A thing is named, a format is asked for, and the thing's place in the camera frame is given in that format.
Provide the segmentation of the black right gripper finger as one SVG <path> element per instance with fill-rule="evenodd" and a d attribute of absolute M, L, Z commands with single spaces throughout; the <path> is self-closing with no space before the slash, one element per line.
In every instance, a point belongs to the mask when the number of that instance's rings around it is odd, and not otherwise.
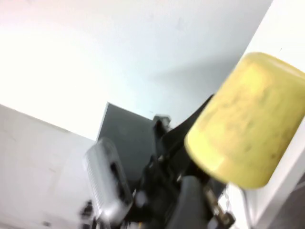
<path fill-rule="evenodd" d="M 177 205 L 166 227 L 206 229 L 208 225 L 206 216 L 207 209 L 201 182 L 193 176 L 183 177 Z"/>

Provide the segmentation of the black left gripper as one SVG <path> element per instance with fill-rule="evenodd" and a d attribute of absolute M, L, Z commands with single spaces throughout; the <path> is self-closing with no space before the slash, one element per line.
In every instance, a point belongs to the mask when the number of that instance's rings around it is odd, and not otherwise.
<path fill-rule="evenodd" d="M 147 223 L 162 229 L 169 221 L 177 203 L 181 184 L 178 178 L 200 177 L 200 169 L 187 155 L 184 138 L 214 94 L 186 120 L 172 130 L 166 130 L 162 116 L 154 118 L 150 161 L 142 171 L 135 189 L 134 203 L 126 223 Z"/>

